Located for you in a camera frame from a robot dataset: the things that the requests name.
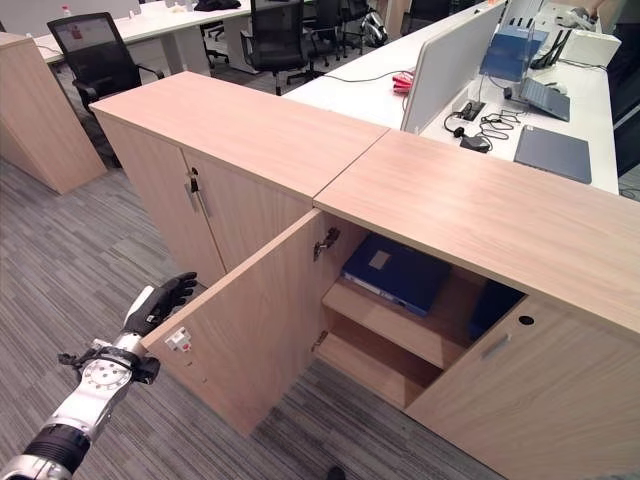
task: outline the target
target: black mesh chair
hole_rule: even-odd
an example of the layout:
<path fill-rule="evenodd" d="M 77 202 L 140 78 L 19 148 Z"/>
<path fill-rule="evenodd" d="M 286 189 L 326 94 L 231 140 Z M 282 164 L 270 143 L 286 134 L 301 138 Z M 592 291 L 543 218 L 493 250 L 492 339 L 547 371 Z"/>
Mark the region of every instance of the black mesh chair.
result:
<path fill-rule="evenodd" d="M 133 63 L 120 33 L 107 12 L 76 15 L 47 23 L 71 68 L 82 105 L 89 112 L 89 104 L 107 95 L 142 85 L 140 71 L 154 71 Z"/>
<path fill-rule="evenodd" d="M 411 8 L 402 18 L 400 33 L 407 35 L 447 18 L 451 11 L 451 0 L 412 0 Z"/>
<path fill-rule="evenodd" d="M 245 61 L 271 72 L 276 95 L 282 93 L 278 73 L 304 67 L 309 59 L 302 41 L 303 0 L 251 0 L 252 35 L 241 32 Z"/>
<path fill-rule="evenodd" d="M 224 25 L 222 21 L 206 23 L 204 25 L 200 25 L 200 34 L 202 35 L 202 41 L 204 42 L 204 52 L 207 54 L 207 59 L 209 60 L 209 67 L 214 68 L 215 64 L 211 60 L 211 57 L 214 59 L 222 57 L 224 58 L 224 63 L 229 63 L 229 55 L 226 53 L 219 52 L 207 46 L 206 37 L 213 38 L 218 41 L 220 35 L 224 33 Z"/>
<path fill-rule="evenodd" d="M 340 44 L 338 42 L 338 27 L 340 26 L 341 0 L 317 0 L 315 17 L 305 20 L 304 46 L 309 55 L 309 69 L 287 77 L 287 85 L 291 80 L 303 78 L 305 82 L 324 75 L 314 69 L 313 63 L 317 58 L 324 58 L 324 66 L 329 66 L 328 56 L 333 54 L 340 60 Z"/>
<path fill-rule="evenodd" d="M 362 30 L 362 26 L 359 26 L 358 32 L 350 32 L 348 31 L 349 22 L 354 22 L 356 20 L 362 20 L 367 16 L 367 13 L 371 11 L 371 7 L 367 0 L 344 0 L 342 4 L 342 47 L 343 47 L 343 56 L 347 58 L 347 47 L 351 47 L 353 49 L 358 48 L 360 50 L 360 55 L 362 55 L 364 49 L 364 31 Z M 358 43 L 353 43 L 350 41 L 347 36 L 357 37 Z"/>

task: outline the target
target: light wood surface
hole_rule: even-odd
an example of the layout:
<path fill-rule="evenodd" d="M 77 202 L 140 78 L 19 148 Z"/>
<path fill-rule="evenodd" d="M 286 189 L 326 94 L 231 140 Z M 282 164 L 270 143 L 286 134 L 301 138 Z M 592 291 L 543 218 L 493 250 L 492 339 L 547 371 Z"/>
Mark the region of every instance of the light wood surface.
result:
<path fill-rule="evenodd" d="M 526 166 L 389 132 L 314 201 L 583 318 L 640 336 L 640 205 Z"/>
<path fill-rule="evenodd" d="M 512 480 L 640 469 L 637 345 L 531 297 L 407 412 Z"/>
<path fill-rule="evenodd" d="M 429 363 L 446 369 L 471 344 L 468 320 L 482 288 L 460 278 L 456 271 L 443 285 L 424 318 L 344 279 L 331 287 L 322 303 Z"/>
<path fill-rule="evenodd" d="M 185 151 L 184 156 L 189 170 L 198 171 L 207 221 L 227 271 L 312 208 L 310 200 L 257 182 L 199 154 Z"/>
<path fill-rule="evenodd" d="M 303 198 L 315 196 L 386 131 L 190 72 L 92 108 Z"/>
<path fill-rule="evenodd" d="M 313 260 L 329 228 L 341 235 Z M 163 369 L 249 434 L 312 359 L 326 328 L 322 296 L 365 231 L 313 210 L 147 336 Z M 165 339 L 185 327 L 188 353 Z"/>
<path fill-rule="evenodd" d="M 99 120 L 176 263 L 198 272 L 203 285 L 214 284 L 225 269 L 201 209 L 187 194 L 180 149 L 109 118 Z"/>
<path fill-rule="evenodd" d="M 106 172 L 32 39 L 0 33 L 0 71 L 3 157 L 58 193 Z"/>
<path fill-rule="evenodd" d="M 318 348 L 318 358 L 400 410 L 424 391 L 424 387 L 333 333 Z"/>

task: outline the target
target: cabinet top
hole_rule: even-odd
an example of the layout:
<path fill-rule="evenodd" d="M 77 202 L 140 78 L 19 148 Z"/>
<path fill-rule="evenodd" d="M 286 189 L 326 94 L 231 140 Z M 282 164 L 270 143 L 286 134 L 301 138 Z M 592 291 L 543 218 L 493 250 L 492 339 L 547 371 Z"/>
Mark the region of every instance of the cabinet top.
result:
<path fill-rule="evenodd" d="M 389 131 L 315 204 L 525 293 L 588 312 L 638 339 L 640 204 L 634 201 Z"/>
<path fill-rule="evenodd" d="M 91 108 L 308 199 L 387 130 L 191 72 Z"/>
<path fill-rule="evenodd" d="M 0 49 L 12 47 L 20 43 L 33 42 L 32 38 L 24 35 L 16 35 L 14 33 L 0 32 Z"/>

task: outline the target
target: cabinet shelf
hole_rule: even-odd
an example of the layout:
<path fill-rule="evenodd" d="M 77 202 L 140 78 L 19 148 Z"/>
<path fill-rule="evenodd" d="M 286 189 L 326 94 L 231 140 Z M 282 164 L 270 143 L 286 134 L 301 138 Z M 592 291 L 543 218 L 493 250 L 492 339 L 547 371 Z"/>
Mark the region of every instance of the cabinet shelf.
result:
<path fill-rule="evenodd" d="M 467 323 L 483 285 L 482 277 L 454 268 L 426 317 L 343 278 L 331 287 L 322 303 L 427 362 L 447 369 L 472 343 Z"/>
<path fill-rule="evenodd" d="M 344 317 L 318 347 L 317 356 L 402 410 L 442 373 Z"/>

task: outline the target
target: white desk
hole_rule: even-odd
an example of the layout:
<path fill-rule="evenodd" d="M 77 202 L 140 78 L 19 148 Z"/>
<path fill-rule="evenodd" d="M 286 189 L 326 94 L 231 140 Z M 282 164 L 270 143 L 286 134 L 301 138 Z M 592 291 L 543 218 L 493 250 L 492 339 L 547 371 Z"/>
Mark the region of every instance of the white desk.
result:
<path fill-rule="evenodd" d="M 447 125 L 451 129 L 464 127 L 469 135 L 480 131 L 479 123 L 482 115 L 499 113 L 501 109 L 523 111 L 520 115 L 520 125 L 516 124 L 514 130 L 506 131 L 508 140 L 494 140 L 493 150 L 489 153 L 498 158 L 513 160 L 520 131 L 523 125 L 533 125 L 545 130 L 582 138 L 589 143 L 589 155 L 591 157 L 591 185 L 608 192 L 618 193 L 618 174 L 616 168 L 615 145 L 613 141 L 613 124 L 611 121 L 611 105 L 609 102 L 609 86 L 607 74 L 600 69 L 588 69 L 572 67 L 557 63 L 554 67 L 542 71 L 529 71 L 529 76 L 541 83 L 563 83 L 571 97 L 571 121 L 565 122 L 545 114 L 537 113 L 533 108 L 527 108 L 521 103 L 504 100 L 502 90 L 485 78 L 482 84 L 481 99 L 486 102 L 480 115 L 473 122 L 466 122 L 455 118 L 450 119 Z M 496 80 L 500 85 L 512 85 L 509 82 Z M 477 98 L 479 79 L 472 82 L 469 87 L 469 96 Z M 451 113 L 452 101 L 442 113 L 431 122 L 422 132 L 422 137 L 439 140 L 441 142 L 458 145 L 460 139 L 453 138 L 451 133 L 443 127 L 446 116 Z"/>
<path fill-rule="evenodd" d="M 549 40 L 553 41 L 557 26 L 553 17 L 558 9 L 564 9 L 555 3 L 549 3 L 537 17 L 537 26 L 550 31 Z M 377 77 L 393 70 L 413 68 L 418 60 L 422 44 L 434 35 L 445 30 L 456 16 L 429 25 L 417 32 L 391 42 L 373 52 L 340 67 L 331 75 L 345 79 L 363 79 Z M 592 185 L 603 190 L 618 193 L 615 145 L 613 141 L 613 125 L 611 120 L 611 105 L 606 72 L 600 69 L 585 69 L 565 64 L 532 73 L 534 78 L 544 83 L 558 81 L 568 88 L 571 97 L 571 122 L 556 120 L 544 114 L 530 110 L 523 118 L 523 124 L 535 125 L 547 130 L 557 131 L 573 137 L 585 139 L 589 142 L 591 156 Z M 497 80 L 507 85 L 509 82 Z M 469 95 L 477 95 L 479 80 L 470 84 Z M 308 84 L 288 93 L 286 97 L 302 103 L 313 105 L 326 110 L 335 111 L 377 123 L 390 128 L 400 128 L 403 117 L 403 97 L 393 93 L 391 76 L 366 83 L 344 83 L 332 78 L 320 77 Z M 482 100 L 488 103 L 482 114 L 499 112 L 500 108 L 522 110 L 524 105 L 505 102 L 502 92 L 488 79 L 485 79 L 482 89 Z M 444 118 L 452 111 L 452 101 L 442 113 L 425 129 L 423 136 L 447 143 L 458 144 L 459 140 L 444 130 Z M 462 125 L 460 121 L 452 119 L 448 124 Z M 478 131 L 479 118 L 468 127 L 470 133 Z M 508 141 L 493 141 L 494 150 L 490 153 L 498 158 L 513 160 L 518 144 L 520 129 L 509 132 Z"/>
<path fill-rule="evenodd" d="M 159 38 L 171 73 L 190 70 L 209 74 L 209 64 L 204 52 L 200 25 L 223 20 L 228 46 L 229 64 L 239 70 L 253 72 L 245 61 L 240 43 L 240 31 L 248 29 L 251 5 L 249 0 L 240 0 L 240 8 L 214 12 L 171 13 L 164 2 L 141 5 L 142 13 L 132 19 L 115 20 L 122 39 L 127 44 Z M 47 63 L 62 60 L 57 53 L 60 47 L 52 35 L 35 39 L 40 53 Z"/>

